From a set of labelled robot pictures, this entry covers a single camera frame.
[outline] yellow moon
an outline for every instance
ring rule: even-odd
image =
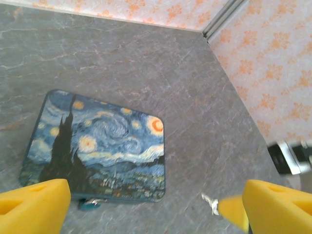
[[[97,141],[92,136],[82,136],[78,142],[80,151],[85,153],[90,153],[97,147]]]
[[[74,101],[73,107],[75,109],[81,110],[83,108],[83,102],[82,101]]]
[[[151,133],[157,136],[162,136],[164,133],[164,125],[162,121],[154,116],[149,117],[147,120],[147,126],[151,130]]]
[[[51,128],[50,134],[56,137],[59,134],[59,128],[58,127]]]

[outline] marble veining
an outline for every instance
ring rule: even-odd
[[[0,7],[0,192],[18,188],[45,94],[62,89],[164,122],[166,194],[160,202],[78,211],[62,233],[240,233],[211,215],[204,192],[277,184],[265,142],[200,33]]]

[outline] metal clip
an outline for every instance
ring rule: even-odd
[[[209,196],[205,195],[204,193],[201,193],[201,197],[209,203],[211,207],[211,211],[213,215],[219,215],[218,211],[218,199],[211,199]]]

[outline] swirling sky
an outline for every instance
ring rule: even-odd
[[[59,123],[69,114],[73,95],[51,91],[38,122],[28,157],[49,162]],[[73,104],[71,146],[85,165],[119,161],[152,162],[164,155],[163,124],[157,117],[77,95]]]

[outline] small blue object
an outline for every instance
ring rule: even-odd
[[[92,211],[100,207],[99,202],[93,202],[86,199],[80,200],[78,204],[78,209],[81,211]]]

